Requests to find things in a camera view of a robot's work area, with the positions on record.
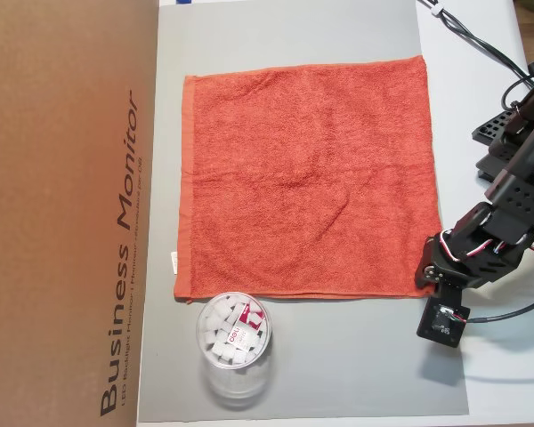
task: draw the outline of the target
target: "orange towel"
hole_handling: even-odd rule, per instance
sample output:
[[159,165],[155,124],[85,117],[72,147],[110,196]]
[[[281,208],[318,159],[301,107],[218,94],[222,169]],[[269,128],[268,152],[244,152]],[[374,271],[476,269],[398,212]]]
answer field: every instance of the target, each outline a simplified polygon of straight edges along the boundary
[[174,295],[428,293],[431,145],[421,56],[187,77]]

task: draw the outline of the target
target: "plastic container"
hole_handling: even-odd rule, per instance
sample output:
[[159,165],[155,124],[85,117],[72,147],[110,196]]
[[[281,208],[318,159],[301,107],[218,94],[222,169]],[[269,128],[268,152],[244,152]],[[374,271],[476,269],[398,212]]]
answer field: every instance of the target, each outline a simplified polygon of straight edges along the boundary
[[[259,325],[254,323],[258,318],[261,318]],[[231,327],[223,323],[227,320],[233,320]],[[210,331],[214,331],[215,337],[219,336],[219,341],[222,341],[226,336],[220,332],[222,330],[227,333],[226,342],[223,343],[224,347],[220,344],[216,347],[217,340],[211,343]],[[256,346],[252,345],[255,343],[254,331],[258,336]],[[198,317],[196,331],[198,346],[205,360],[202,373],[220,404],[236,408],[250,407],[267,389],[271,379],[271,332],[269,313],[262,303],[250,295],[240,292],[219,294],[204,306]],[[246,358],[242,363],[234,363],[233,347],[239,351],[240,359],[242,351],[246,350]]]

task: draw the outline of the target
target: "gray surface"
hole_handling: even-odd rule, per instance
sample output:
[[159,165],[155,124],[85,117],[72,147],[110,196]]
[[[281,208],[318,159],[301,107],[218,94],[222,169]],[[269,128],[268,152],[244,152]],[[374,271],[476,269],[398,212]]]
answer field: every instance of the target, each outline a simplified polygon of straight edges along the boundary
[[424,302],[267,301],[271,387],[255,406],[217,406],[200,378],[202,304],[172,297],[181,164],[182,81],[304,63],[393,60],[420,53],[408,0],[270,0],[160,9],[150,247],[139,421],[462,415],[458,350],[415,335]]

